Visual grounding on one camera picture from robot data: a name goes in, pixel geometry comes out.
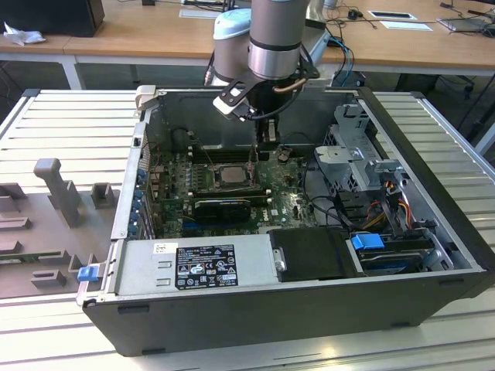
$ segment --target floor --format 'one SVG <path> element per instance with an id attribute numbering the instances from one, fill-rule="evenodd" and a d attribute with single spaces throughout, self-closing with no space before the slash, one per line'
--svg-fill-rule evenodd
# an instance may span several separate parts
<path id="1" fill-rule="evenodd" d="M 68 89 L 62 67 L 57 63 L 4 62 L 0 69 L 0 122 L 8 114 L 10 107 L 27 88 Z M 87 89 L 135 89 L 131 71 L 126 65 L 83 64 L 81 66 Z M 154 84 L 163 87 L 198 87 L 203 82 L 203 67 L 190 66 L 138 66 L 140 84 Z M 366 73 L 366 85 L 376 91 L 393 91 L 399 75 L 396 73 Z M 455 126 L 485 87 L 489 78 L 475 77 L 470 99 L 463 92 L 466 82 L 458 77 L 441 77 L 435 89 L 427 98 Z M 481 117 L 493 103 L 495 94 L 492 87 L 468 116 L 461 132 L 469 133 L 472 123 Z M 486 157 L 495 160 L 495 151 Z"/>

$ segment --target black plastic cover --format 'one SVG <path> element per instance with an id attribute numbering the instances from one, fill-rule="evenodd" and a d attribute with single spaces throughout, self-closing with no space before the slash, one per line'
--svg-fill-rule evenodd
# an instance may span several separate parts
<path id="1" fill-rule="evenodd" d="M 331 228 L 271 230 L 271 248 L 282 251 L 286 271 L 280 282 L 356 277 L 346 241 Z"/>

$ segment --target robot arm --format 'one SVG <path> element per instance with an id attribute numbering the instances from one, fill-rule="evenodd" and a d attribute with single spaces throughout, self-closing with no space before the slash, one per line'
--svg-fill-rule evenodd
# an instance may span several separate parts
<path id="1" fill-rule="evenodd" d="M 302 44 L 308 4 L 256 0 L 251 11 L 227 12 L 216 21 L 215 76 L 228 85 L 213 104 L 226 117 L 255 121 L 258 142 L 277 141 L 278 114 L 308 79 L 319 77 Z"/>

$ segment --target screw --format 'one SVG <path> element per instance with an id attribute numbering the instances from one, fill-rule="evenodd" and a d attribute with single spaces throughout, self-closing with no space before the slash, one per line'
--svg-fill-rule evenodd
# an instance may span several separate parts
<path id="1" fill-rule="evenodd" d="M 281 260 L 277 260 L 275 262 L 275 269 L 277 272 L 284 272 L 285 271 L 285 264 Z"/>

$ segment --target white table frame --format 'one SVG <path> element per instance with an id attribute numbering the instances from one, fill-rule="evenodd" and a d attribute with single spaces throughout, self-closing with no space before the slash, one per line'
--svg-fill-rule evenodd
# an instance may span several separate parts
<path id="1" fill-rule="evenodd" d="M 10 53 L 1 52 L 0 60 L 22 61 L 22 62 L 51 62 L 59 63 L 65 71 L 70 89 L 85 89 L 84 80 L 81 76 L 79 65 L 82 63 L 96 64 L 127 64 L 130 66 L 206 66 L 207 58 L 172 58 L 161 56 L 96 56 L 96 55 L 73 55 L 73 54 L 51 54 L 51 53 Z M 323 63 L 320 65 L 325 70 L 336 70 L 340 63 Z M 353 68 L 359 72 L 387 72 L 387 73 L 423 73 L 429 75 L 467 75 L 467 76 L 492 76 L 495 69 L 477 68 L 450 68 L 450 67 L 413 67 L 413 66 L 382 66 L 382 65 L 360 65 Z"/>

